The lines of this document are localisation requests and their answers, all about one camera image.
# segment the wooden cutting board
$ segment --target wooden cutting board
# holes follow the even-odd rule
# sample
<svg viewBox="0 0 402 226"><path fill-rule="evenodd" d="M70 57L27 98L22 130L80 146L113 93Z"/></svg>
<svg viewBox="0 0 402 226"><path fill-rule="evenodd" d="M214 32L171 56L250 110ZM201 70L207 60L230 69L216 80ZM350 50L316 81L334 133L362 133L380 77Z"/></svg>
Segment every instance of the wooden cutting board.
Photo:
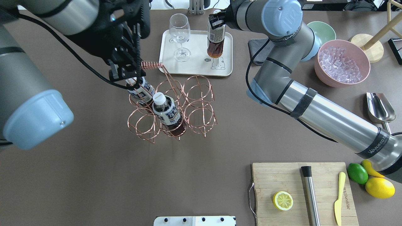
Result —
<svg viewBox="0 0 402 226"><path fill-rule="evenodd" d="M344 162L273 162L253 163L252 173L256 196L257 226L308 226L308 205L303 189L300 167L311 166L321 226L336 226L334 202L338 198L338 175L346 172ZM293 197L293 207L278 210L272 202L278 191ZM358 226L349 178L346 177L342 198L342 225Z"/></svg>

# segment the lemon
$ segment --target lemon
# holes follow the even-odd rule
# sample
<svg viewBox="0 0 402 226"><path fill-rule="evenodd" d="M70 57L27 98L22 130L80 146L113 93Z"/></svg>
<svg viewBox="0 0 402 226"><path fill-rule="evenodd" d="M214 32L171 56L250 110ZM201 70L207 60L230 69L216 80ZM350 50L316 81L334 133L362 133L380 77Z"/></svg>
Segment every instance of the lemon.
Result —
<svg viewBox="0 0 402 226"><path fill-rule="evenodd" d="M274 206L279 210L290 210L293 206L293 198L286 191L278 191L274 194Z"/></svg>
<svg viewBox="0 0 402 226"><path fill-rule="evenodd" d="M372 177L366 183L366 191L376 198L386 199L395 194L395 187L384 178Z"/></svg>
<svg viewBox="0 0 402 226"><path fill-rule="evenodd" d="M384 177L383 175L381 175L379 172L375 171L372 167L371 167L371 162L368 161L367 159L363 160L361 162L361 165L364 167L364 169L367 171L367 173L373 177Z"/></svg>
<svg viewBox="0 0 402 226"><path fill-rule="evenodd" d="M350 179L358 184L364 185L369 178L367 171L360 164L351 163L346 170Z"/></svg>

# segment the metal scoop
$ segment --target metal scoop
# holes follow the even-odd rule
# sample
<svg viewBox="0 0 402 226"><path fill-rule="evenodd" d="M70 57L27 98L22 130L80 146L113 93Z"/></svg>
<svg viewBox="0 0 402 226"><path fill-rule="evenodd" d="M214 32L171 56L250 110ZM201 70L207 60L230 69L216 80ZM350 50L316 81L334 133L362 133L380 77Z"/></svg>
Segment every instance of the metal scoop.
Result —
<svg viewBox="0 0 402 226"><path fill-rule="evenodd" d="M383 129L391 134L388 123L396 118L394 108L383 93L368 92L366 95L369 118L374 123L381 124Z"/></svg>

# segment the wine glass base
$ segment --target wine glass base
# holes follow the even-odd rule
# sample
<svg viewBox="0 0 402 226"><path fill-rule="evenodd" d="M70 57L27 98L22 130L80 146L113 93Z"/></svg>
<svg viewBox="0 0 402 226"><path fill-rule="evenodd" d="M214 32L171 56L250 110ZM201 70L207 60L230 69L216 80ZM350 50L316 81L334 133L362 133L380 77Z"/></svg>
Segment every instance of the wine glass base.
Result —
<svg viewBox="0 0 402 226"><path fill-rule="evenodd" d="M191 52L187 48L178 48L174 52L174 58L180 62L186 62L191 57Z"/></svg>

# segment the light blue joint cap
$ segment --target light blue joint cap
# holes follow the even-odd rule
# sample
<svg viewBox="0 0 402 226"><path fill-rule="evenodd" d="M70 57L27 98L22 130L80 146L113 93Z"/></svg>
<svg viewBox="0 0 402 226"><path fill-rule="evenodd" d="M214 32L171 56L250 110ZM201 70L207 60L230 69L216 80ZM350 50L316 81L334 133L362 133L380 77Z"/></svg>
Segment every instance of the light blue joint cap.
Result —
<svg viewBox="0 0 402 226"><path fill-rule="evenodd" d="M310 53L307 54L307 56L305 56L305 58L301 59L300 61L301 62L308 61L312 57L314 57L318 53L318 50L320 49L320 44L321 44L320 39L318 38L318 36L316 34L314 34L314 44L313 44L313 47L311 48Z"/></svg>
<svg viewBox="0 0 402 226"><path fill-rule="evenodd" d="M261 12L264 28L279 37L295 32L302 17L302 7L297 0L269 0Z"/></svg>
<svg viewBox="0 0 402 226"><path fill-rule="evenodd" d="M31 97L13 112L3 135L18 148L28 150L71 124L74 115L57 90Z"/></svg>
<svg viewBox="0 0 402 226"><path fill-rule="evenodd" d="M264 93L264 91L261 89L261 87L258 85L258 83L255 79L252 80L250 87L259 98L261 98L263 101L265 101L269 104L272 104L272 101L267 97L267 95ZM255 98L255 96L250 92L250 90L247 90L246 94L248 97L250 97L257 103L261 104L262 106L268 107L266 104L262 103L257 98Z"/></svg>

